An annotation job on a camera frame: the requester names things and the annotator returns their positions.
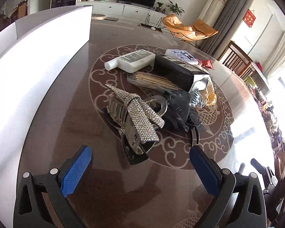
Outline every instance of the chair cushion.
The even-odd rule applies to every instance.
[[[170,15],[167,15],[166,18],[168,18],[174,25],[182,24],[182,22],[176,17],[175,14],[171,13]]]
[[[181,30],[181,31],[188,31],[188,32],[193,32],[193,29],[192,29],[192,27],[190,27],[190,26],[184,26],[183,24],[182,24],[182,26],[179,26],[179,27],[176,27],[178,30]]]
[[[204,21],[202,21],[201,19],[197,19],[192,28],[206,36],[212,36],[214,34],[217,33],[217,31],[215,29],[213,29],[212,27],[210,27],[209,25],[207,25]]]

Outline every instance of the cabinet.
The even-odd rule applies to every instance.
[[[122,16],[123,4],[118,3],[93,3],[93,13],[112,14]]]
[[[93,13],[105,14],[108,17],[116,17],[118,19],[131,19],[137,23],[143,23],[148,14],[150,14],[150,24],[156,25],[160,18],[165,17],[163,13],[159,13],[150,9],[141,8],[134,5],[114,2],[76,2],[77,6],[90,6],[93,5]]]
[[[163,13],[151,13],[150,14],[150,23],[156,25],[158,23],[158,21],[165,17],[165,15]]]
[[[125,6],[122,16],[143,21],[150,12],[151,11],[139,7]]]

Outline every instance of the product label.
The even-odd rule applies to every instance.
[[[168,59],[168,60],[171,61],[171,62],[183,62],[183,61],[181,61],[181,60],[179,60],[179,59],[176,59],[176,58],[174,58],[174,57],[167,56],[167,55],[163,56],[163,58],[166,58],[166,59]]]
[[[184,62],[196,61],[196,59],[185,50],[171,50],[171,52]]]
[[[122,56],[122,57],[120,57],[120,59],[122,59],[128,63],[132,63],[132,62],[136,62],[140,59],[143,59],[149,55],[151,55],[150,52],[147,52],[145,50],[139,50],[139,51],[135,51],[129,55]]]
[[[198,68],[196,68],[196,67],[194,67],[194,66],[192,66],[192,65],[190,65],[190,64],[179,64],[179,66],[182,66],[183,68],[185,68],[185,69],[188,69],[188,70],[190,70],[190,71],[200,71]]]

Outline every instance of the brown table surface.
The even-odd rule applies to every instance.
[[[106,100],[103,83],[132,90],[121,71],[110,75],[101,64],[139,48],[157,54],[176,48],[201,60],[209,58],[168,33],[118,22],[92,22],[90,41],[62,70],[36,112],[23,147],[18,182],[26,171],[38,175],[59,168],[85,144],[92,149],[93,163],[67,199],[87,227],[189,228],[212,197],[190,162],[186,163],[185,139],[163,133],[162,141],[151,149],[150,159],[130,167],[119,138],[99,112]],[[270,139],[254,99],[239,77],[211,60],[215,70],[209,72],[222,99],[216,108],[201,110],[199,115],[203,119],[212,115],[221,122],[215,126],[209,122],[202,148],[221,168],[233,173],[242,162],[246,164],[244,174],[255,172],[251,158],[274,169]],[[61,227],[56,218],[54,221]]]

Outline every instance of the sparkly silver fabric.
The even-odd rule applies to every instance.
[[[141,143],[159,141],[160,139],[150,121],[162,128],[165,124],[164,120],[136,93],[128,93],[109,84],[106,84],[106,86],[110,88],[127,107],[129,116],[137,130]]]

